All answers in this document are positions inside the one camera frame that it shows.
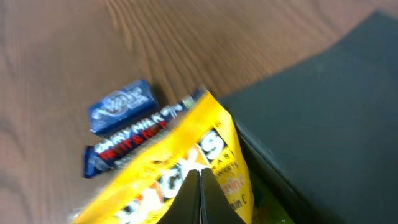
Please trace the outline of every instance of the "small blue box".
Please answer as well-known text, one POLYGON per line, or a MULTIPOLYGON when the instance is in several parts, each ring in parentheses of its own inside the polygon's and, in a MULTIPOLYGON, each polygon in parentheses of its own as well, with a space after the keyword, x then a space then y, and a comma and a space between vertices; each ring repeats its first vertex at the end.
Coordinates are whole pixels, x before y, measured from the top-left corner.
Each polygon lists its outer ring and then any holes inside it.
POLYGON ((88 110, 91 132, 108 136, 157 109, 158 103, 146 80, 137 80, 114 91, 88 110))

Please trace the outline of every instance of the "brand logo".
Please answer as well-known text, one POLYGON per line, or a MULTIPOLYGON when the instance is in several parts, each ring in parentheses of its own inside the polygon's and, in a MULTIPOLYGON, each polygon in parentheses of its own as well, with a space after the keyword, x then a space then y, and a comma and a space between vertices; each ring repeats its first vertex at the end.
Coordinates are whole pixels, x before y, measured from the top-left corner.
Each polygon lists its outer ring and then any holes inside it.
POLYGON ((128 109, 133 109, 148 101, 148 97, 142 95, 142 90, 139 87, 127 92, 115 91, 103 100, 102 107, 95 109, 91 117, 101 119, 104 115, 111 117, 120 116, 128 109))
POLYGON ((183 175, 181 173, 181 165, 177 164, 168 170, 160 179, 159 182, 163 190, 164 201, 174 198, 183 183, 183 175))
POLYGON ((198 145, 205 154, 209 164, 216 159, 227 146, 215 128, 207 132, 198 145))

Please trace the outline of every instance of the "blue packaging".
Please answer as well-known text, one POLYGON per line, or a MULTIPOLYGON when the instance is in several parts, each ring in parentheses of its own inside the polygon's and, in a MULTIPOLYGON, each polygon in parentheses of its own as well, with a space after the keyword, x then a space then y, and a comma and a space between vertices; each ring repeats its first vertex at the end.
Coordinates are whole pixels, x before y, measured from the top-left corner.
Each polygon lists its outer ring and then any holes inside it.
POLYGON ((153 112, 157 100, 146 80, 137 80, 114 91, 88 109, 91 132, 108 136, 128 123, 153 112))
POLYGON ((204 92, 204 88, 198 88, 192 95, 185 97, 177 104, 163 107, 158 112, 112 134, 95 146, 86 146, 83 176, 93 178, 115 168, 118 161, 155 136, 160 130, 167 128, 178 115, 194 107, 204 92))

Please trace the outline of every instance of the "yellow packet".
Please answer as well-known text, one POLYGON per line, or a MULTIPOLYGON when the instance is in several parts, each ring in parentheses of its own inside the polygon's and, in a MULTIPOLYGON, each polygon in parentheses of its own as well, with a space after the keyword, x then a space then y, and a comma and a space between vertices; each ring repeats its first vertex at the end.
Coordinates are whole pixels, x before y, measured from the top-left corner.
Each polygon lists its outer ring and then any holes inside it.
POLYGON ((157 223, 191 169, 209 167, 251 224, 254 198, 231 115, 207 91, 170 134, 140 153, 72 223, 157 223))

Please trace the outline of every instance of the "wooden table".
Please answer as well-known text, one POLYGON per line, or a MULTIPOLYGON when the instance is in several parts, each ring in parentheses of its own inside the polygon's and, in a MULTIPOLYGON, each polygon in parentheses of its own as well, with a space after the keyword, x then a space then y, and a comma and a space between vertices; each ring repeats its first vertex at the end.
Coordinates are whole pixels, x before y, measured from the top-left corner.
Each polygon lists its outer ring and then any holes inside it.
POLYGON ((0 223, 66 223, 107 183, 82 178, 81 157, 100 140, 86 109, 113 90, 227 95, 377 8, 398 17, 395 0, 0 0, 0 223))

